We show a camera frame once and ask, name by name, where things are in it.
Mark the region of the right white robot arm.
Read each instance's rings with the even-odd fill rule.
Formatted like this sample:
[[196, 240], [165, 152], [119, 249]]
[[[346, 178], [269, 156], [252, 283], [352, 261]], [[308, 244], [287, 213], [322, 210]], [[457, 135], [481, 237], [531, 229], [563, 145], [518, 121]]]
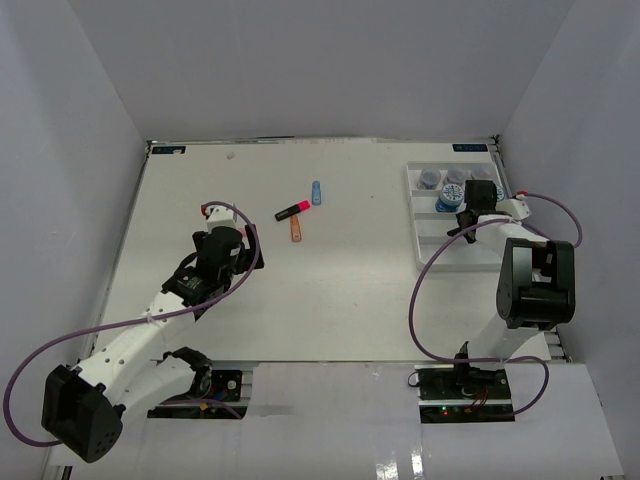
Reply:
[[537, 334], [571, 321], [576, 307], [575, 249], [528, 230], [531, 215], [523, 193], [498, 199], [491, 180], [468, 180], [465, 209], [448, 232], [479, 242], [501, 258], [496, 314], [456, 354], [453, 390], [472, 399], [493, 387], [503, 364]]

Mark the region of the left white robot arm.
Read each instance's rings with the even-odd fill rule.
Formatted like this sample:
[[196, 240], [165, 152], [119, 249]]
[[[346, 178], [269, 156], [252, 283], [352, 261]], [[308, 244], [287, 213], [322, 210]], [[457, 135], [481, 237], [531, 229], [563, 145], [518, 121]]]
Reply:
[[125, 423], [155, 405], [174, 397], [198, 402], [212, 390], [212, 361], [169, 345], [264, 261], [252, 224], [211, 227], [193, 241], [194, 252], [162, 284], [142, 323], [46, 379], [42, 426], [86, 463], [104, 457]]

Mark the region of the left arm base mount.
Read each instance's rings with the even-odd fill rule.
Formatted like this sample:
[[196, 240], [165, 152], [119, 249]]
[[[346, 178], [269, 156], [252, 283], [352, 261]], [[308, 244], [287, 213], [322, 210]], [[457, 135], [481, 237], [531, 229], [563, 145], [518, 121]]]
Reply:
[[163, 401], [147, 412], [148, 419], [241, 420], [251, 395], [242, 370], [214, 370], [205, 394], [181, 394]]

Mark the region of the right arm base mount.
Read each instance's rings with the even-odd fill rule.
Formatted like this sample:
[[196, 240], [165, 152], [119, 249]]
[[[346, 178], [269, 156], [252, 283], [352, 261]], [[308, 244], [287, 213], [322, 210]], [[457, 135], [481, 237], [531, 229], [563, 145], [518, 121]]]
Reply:
[[422, 424], [513, 422], [514, 406], [504, 370], [463, 365], [416, 368], [407, 378], [417, 391]]

